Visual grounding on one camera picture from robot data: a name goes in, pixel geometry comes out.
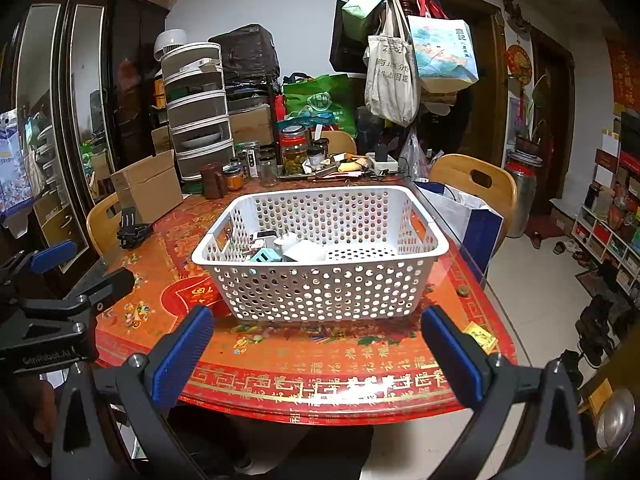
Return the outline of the person's left hand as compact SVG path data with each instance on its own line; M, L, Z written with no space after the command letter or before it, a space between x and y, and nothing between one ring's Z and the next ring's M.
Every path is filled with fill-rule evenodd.
M51 463L58 419L55 390L47 379L36 375L17 378L11 393L13 441L37 466L46 468Z

